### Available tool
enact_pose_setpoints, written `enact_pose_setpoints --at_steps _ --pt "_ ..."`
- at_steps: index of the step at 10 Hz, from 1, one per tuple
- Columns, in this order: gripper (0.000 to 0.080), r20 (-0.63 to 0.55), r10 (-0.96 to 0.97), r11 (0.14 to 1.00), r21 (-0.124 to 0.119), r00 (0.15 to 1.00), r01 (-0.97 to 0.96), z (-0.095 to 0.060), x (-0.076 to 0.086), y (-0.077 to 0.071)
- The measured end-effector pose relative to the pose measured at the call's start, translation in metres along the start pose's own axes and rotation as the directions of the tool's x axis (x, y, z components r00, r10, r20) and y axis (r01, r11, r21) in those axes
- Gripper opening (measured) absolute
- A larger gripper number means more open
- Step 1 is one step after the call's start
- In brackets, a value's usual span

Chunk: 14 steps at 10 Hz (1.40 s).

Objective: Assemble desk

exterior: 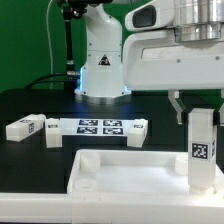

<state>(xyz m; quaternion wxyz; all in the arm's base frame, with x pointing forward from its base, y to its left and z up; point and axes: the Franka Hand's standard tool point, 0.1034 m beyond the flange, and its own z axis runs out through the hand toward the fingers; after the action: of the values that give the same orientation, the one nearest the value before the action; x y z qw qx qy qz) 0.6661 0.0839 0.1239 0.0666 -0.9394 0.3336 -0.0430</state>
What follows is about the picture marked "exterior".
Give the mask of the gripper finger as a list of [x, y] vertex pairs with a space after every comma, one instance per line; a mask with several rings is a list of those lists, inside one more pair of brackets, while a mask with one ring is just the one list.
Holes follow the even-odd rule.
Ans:
[[224, 126], [224, 89], [220, 91], [222, 103], [219, 108], [220, 126]]

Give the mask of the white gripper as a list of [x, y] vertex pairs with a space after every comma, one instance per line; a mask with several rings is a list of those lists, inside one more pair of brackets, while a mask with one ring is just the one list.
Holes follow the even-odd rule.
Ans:
[[224, 0], [151, 0], [129, 12], [125, 26], [125, 84], [169, 90], [179, 125], [187, 122], [179, 90], [224, 88]]

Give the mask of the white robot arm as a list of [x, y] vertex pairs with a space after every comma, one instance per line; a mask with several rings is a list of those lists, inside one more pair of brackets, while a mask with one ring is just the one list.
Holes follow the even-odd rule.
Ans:
[[124, 25], [103, 9], [127, 2], [57, 0], [66, 24], [86, 21], [87, 60], [75, 93], [108, 103], [127, 89], [165, 90], [182, 124], [182, 90], [224, 90], [224, 0], [150, 0]]

